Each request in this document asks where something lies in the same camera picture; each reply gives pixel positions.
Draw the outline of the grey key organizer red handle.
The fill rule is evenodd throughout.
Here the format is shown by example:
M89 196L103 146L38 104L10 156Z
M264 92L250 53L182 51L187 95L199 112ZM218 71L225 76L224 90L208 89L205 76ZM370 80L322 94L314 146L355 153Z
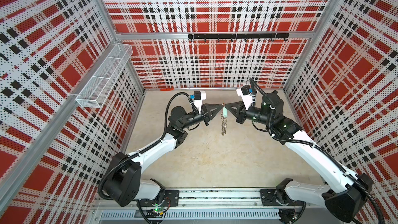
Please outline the grey key organizer red handle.
M221 123L221 135L225 136L226 132L227 132L227 121L228 121L228 118L223 118L222 113L221 113L221 121L222 121L222 123Z

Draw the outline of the small key with teal tag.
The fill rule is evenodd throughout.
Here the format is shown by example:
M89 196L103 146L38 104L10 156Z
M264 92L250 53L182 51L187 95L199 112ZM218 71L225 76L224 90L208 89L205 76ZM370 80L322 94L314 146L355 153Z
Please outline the small key with teal tag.
M223 116L223 118L227 118L228 117L228 110L226 108L226 104L225 103L223 103L222 116Z

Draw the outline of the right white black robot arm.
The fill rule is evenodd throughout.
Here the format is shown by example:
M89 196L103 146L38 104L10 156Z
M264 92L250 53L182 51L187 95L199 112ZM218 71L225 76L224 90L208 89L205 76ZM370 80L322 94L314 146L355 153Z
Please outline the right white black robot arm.
M285 145L307 162L326 182L316 186L286 178L276 187L277 199L302 201L326 208L334 217L345 223L358 223L356 215L369 202L375 209L378 223L385 218L376 199L371 195L373 181L366 174L357 174L338 162L321 148L294 120L284 116L284 102L277 91L264 92L253 80L236 90L241 101L225 107L243 124L246 120L266 126L270 137Z

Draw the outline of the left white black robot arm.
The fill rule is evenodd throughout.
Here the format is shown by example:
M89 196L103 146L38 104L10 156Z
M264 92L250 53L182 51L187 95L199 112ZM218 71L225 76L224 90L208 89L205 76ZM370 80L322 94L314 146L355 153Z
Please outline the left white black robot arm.
M166 199L165 187L155 179L143 180L142 174L158 159L178 148L200 123L208 125L222 111L222 104L204 104L206 93L195 91L192 95L179 92L172 99L184 96L192 108L187 112L182 106L171 108L168 102L165 110L162 135L147 146L128 154L113 156L109 167L98 184L98 195L103 200L113 200L124 207L132 201L140 203L149 200L161 205Z

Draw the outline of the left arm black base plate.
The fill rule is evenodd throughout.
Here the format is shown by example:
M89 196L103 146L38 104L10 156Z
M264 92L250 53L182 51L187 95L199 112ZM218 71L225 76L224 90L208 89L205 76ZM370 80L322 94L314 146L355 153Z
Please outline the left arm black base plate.
M174 207L179 202L179 190L166 189L159 192L159 194L153 199L140 199L139 203L141 207Z

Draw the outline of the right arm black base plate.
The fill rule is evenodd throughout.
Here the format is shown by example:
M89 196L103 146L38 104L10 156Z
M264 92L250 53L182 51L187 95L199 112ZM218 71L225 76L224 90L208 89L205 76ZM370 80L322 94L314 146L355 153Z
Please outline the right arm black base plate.
M282 200L279 197L279 194L276 193L276 189L260 189L260 200L263 206L289 206L289 207L297 207L303 206L304 202L302 201L293 201L289 198L285 198Z

